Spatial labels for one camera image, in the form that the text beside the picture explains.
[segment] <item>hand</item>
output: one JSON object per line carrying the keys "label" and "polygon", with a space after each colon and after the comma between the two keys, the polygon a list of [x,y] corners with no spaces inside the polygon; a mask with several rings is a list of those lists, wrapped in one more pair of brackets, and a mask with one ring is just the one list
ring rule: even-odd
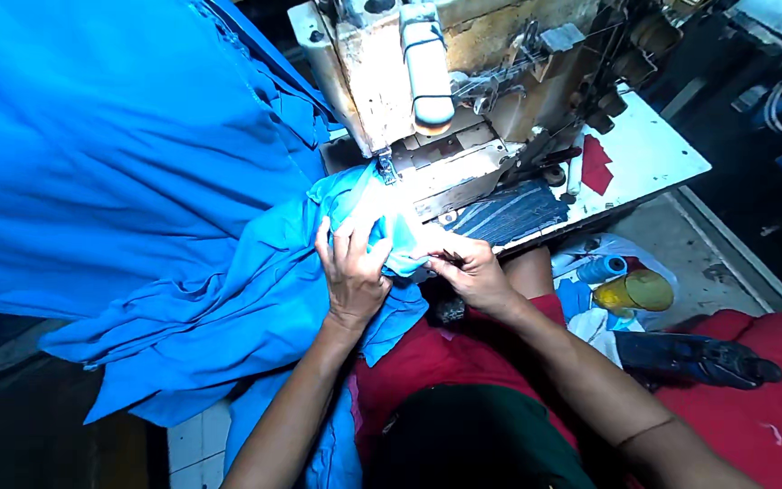
{"label": "hand", "polygon": [[331,223],[327,216],[315,234],[315,250],[328,281],[328,318],[358,338],[391,290],[391,279],[382,275],[391,240],[379,240],[367,253],[367,240],[377,219],[353,213],[334,232],[333,248],[328,243]]}
{"label": "hand", "polygon": [[[436,230],[427,242],[425,266],[448,280],[470,306],[499,319],[508,306],[526,300],[508,282],[487,241]],[[461,259],[449,260],[454,255]]]}

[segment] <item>blue cloth pile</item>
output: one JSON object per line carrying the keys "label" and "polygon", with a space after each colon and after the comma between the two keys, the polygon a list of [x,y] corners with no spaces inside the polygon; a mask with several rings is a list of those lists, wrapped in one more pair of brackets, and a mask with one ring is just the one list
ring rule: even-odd
{"label": "blue cloth pile", "polygon": [[[42,346],[105,365],[87,422],[130,406],[172,426],[254,376],[233,457],[327,310],[318,219],[368,194],[390,209],[371,236],[394,239],[386,272],[417,268],[374,169],[322,179],[330,117],[227,0],[0,1],[0,312],[76,320]],[[397,279],[367,361],[425,309]],[[350,402],[311,486],[360,483]]]}

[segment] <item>right hand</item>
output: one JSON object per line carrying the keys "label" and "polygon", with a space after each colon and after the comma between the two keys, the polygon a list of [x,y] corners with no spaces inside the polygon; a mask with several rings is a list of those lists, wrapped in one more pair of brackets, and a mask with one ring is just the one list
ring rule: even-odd
{"label": "right hand", "polygon": [[[526,301],[508,282],[487,241],[436,230],[427,242],[422,253],[429,255],[425,266],[448,280],[468,305],[500,318],[509,306]],[[447,254],[461,257],[460,266],[442,258]]]}

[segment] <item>person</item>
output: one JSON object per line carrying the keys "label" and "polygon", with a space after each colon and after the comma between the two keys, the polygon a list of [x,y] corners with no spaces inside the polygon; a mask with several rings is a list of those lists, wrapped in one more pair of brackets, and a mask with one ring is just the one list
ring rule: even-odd
{"label": "person", "polygon": [[[329,244],[329,220],[322,221],[315,248],[328,281],[328,315],[236,455],[223,488],[296,483],[343,366],[391,287],[381,273],[390,243],[380,241],[367,252],[374,223],[351,217]],[[758,487],[635,380],[560,326],[546,249],[501,267],[484,241],[442,232],[430,242],[423,250],[429,255],[426,266],[476,311],[470,320],[481,322],[478,328],[514,335],[561,401],[620,453],[638,482],[659,488]],[[442,258],[449,254],[461,259]],[[440,341],[453,346],[439,357],[424,354]],[[412,375],[407,368],[422,370]],[[367,488],[595,487],[526,380],[498,351],[465,331],[419,322],[373,369],[357,364],[354,371],[363,417],[356,442]],[[375,372],[372,379],[369,372]]]}

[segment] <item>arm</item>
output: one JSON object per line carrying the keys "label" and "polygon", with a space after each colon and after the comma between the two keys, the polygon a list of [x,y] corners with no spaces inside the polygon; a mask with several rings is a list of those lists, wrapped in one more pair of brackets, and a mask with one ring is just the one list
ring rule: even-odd
{"label": "arm", "polygon": [[334,233],[333,249],[328,244],[330,221],[321,221],[315,249],[328,281],[328,316],[237,453],[223,489],[288,488],[300,476],[340,368],[391,290],[391,280],[381,274],[390,240],[381,240],[367,254],[375,220],[347,219]]}
{"label": "arm", "polygon": [[440,233],[430,255],[457,253],[460,267],[430,258],[464,300],[529,345],[569,406],[653,487],[758,487],[714,454],[634,379],[517,293],[488,243]]}

